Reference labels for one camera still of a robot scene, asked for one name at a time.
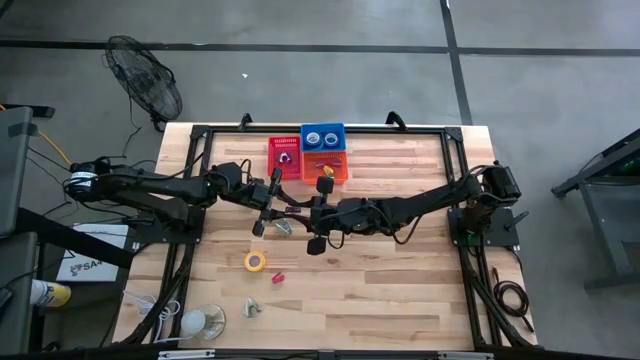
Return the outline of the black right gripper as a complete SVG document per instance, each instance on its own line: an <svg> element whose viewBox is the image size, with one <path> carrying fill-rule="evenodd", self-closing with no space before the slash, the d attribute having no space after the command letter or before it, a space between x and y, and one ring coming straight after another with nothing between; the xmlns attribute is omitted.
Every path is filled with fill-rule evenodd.
<svg viewBox="0 0 640 360"><path fill-rule="evenodd" d="M346 211L339 211L336 206L327 203L328 196L333 192L334 179L320 176L316 180L316 193L312 198L312 225L303 223L307 233L313 237L307 242L308 255L321 255L326 251L326 235L332 230L339 230L339 217Z"/></svg>

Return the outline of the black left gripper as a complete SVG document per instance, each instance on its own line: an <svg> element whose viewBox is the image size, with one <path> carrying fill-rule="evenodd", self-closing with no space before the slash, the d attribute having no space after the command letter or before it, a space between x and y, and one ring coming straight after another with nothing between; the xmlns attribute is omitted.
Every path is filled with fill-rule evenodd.
<svg viewBox="0 0 640 360"><path fill-rule="evenodd" d="M293 200L282 187L282 169L274 168L270 185L264 182L254 181L248 185L246 206L259 210L260 214L254 223L252 234L261 237L264 233L267 222L287 218L285 212L272 209L273 197L279 200Z"/></svg>

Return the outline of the yellow tape roll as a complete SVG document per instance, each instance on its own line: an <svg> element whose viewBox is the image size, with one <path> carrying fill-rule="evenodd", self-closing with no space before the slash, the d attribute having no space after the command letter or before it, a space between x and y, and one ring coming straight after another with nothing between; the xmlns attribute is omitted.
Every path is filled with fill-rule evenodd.
<svg viewBox="0 0 640 360"><path fill-rule="evenodd" d="M261 272L266 267L266 257L260 251L251 251L244 258L244 266L250 272Z"/></svg>

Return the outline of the red plastic basket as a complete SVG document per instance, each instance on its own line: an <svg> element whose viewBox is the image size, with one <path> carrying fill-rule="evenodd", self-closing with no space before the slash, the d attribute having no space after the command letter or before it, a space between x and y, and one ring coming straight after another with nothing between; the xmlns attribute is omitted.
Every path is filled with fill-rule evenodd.
<svg viewBox="0 0 640 360"><path fill-rule="evenodd" d="M301 174L300 138L298 136L276 136L268 140L267 171L272 175L274 168L282 169L282 179L299 179ZM278 156L281 152L288 152L293 157L289 164L280 164Z"/></svg>

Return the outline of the orange plastic basket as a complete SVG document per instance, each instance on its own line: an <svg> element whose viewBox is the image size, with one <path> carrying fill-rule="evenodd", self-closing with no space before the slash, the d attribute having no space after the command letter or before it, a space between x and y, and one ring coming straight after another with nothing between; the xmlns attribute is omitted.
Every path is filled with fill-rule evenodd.
<svg viewBox="0 0 640 360"><path fill-rule="evenodd" d="M326 176L323 168L315 168L314 163L322 161L325 166L334 170L334 183L343 184L349 178L347 153L338 152L303 152L301 164L301 179L303 182L315 185L320 176Z"/></svg>

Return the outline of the blue plastic basket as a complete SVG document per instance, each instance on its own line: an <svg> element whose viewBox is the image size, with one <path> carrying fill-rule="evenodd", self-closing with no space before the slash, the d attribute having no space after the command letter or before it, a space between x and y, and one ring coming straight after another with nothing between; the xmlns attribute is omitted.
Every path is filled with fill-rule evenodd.
<svg viewBox="0 0 640 360"><path fill-rule="evenodd" d="M306 135L309 132L318 132L322 136L321 144L317 147L311 148L305 144ZM325 133L336 133L340 138L338 146L333 148L327 148L323 144L323 138ZM314 123L314 124L302 124L300 126L300 138L301 138L301 150L303 152L327 152L327 151L344 151L346 149L346 132L343 123Z"/></svg>

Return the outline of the clear glass bowl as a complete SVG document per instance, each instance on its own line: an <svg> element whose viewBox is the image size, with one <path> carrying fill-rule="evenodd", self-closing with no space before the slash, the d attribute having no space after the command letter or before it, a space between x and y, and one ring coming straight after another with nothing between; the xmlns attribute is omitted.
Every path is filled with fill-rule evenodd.
<svg viewBox="0 0 640 360"><path fill-rule="evenodd" d="M216 304L206 304L195 310L198 320L196 337L201 340L218 338L226 326L226 314Z"/></svg>

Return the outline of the white light bulb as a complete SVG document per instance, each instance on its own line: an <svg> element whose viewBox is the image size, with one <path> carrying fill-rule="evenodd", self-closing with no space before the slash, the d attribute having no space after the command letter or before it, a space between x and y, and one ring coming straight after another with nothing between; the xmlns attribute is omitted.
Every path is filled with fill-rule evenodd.
<svg viewBox="0 0 640 360"><path fill-rule="evenodd" d="M204 330L206 315L201 310L186 312L181 318L181 330L185 336L194 336Z"/></svg>

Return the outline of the black floor fan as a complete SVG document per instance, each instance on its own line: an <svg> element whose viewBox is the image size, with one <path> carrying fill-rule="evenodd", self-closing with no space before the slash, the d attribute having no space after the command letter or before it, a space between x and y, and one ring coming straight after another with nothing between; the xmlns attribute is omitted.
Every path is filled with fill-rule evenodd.
<svg viewBox="0 0 640 360"><path fill-rule="evenodd" d="M163 132L180 116L183 102L174 72L141 42L126 35L111 36L104 56L129 98L149 114L156 131Z"/></svg>

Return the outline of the black diagonal beam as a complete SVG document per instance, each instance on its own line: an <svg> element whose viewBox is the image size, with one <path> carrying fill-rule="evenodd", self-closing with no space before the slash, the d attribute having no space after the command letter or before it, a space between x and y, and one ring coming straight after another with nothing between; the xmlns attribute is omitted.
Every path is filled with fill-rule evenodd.
<svg viewBox="0 0 640 360"><path fill-rule="evenodd" d="M43 243L71 250L123 269L129 269L134 258L134 254L130 251L111 245L90 234L63 226L25 208L19 208L17 211L15 232L36 233Z"/></svg>

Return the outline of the white printed box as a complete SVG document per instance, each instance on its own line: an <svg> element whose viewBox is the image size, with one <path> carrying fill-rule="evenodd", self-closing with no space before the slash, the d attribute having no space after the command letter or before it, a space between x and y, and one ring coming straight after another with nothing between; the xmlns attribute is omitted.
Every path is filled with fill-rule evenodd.
<svg viewBox="0 0 640 360"><path fill-rule="evenodd" d="M129 227L126 225L77 224L74 229L120 249L125 247L129 235ZM119 268L115 265L66 250L56 281L59 283L114 282L118 270Z"/></svg>

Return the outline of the yellow white spray bottle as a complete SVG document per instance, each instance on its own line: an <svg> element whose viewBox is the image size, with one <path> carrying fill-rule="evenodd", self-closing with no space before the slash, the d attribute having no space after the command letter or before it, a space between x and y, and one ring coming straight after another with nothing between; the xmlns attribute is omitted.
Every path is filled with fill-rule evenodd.
<svg viewBox="0 0 640 360"><path fill-rule="evenodd" d="M71 294L71 288L66 285L42 280L32 280L30 304L47 308L59 308L69 301Z"/></svg>

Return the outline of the grey metal cart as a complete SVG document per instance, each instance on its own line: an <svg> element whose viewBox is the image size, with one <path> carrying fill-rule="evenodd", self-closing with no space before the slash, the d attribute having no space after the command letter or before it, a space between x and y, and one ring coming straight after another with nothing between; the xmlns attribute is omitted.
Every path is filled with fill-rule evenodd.
<svg viewBox="0 0 640 360"><path fill-rule="evenodd" d="M551 189L562 199L577 190L593 230L603 245L610 273L588 280L584 288L600 290L640 285L640 128L594 155L575 175Z"/></svg>

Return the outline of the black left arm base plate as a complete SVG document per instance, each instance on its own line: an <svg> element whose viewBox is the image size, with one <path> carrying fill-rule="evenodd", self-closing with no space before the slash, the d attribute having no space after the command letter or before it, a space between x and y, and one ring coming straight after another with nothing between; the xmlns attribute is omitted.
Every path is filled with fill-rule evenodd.
<svg viewBox="0 0 640 360"><path fill-rule="evenodd" d="M134 241L141 244L198 244L202 238L201 226L172 227L168 223L155 221L134 226Z"/></svg>

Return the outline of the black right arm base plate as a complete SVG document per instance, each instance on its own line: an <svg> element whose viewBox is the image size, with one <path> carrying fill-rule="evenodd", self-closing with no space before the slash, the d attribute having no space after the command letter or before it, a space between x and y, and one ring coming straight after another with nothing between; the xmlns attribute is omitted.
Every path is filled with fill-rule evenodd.
<svg viewBox="0 0 640 360"><path fill-rule="evenodd" d="M491 216L491 222L482 232L468 230L463 225L463 209L452 208L447 212L451 242L458 247L512 247L519 245L517 220L510 208L499 208Z"/></svg>

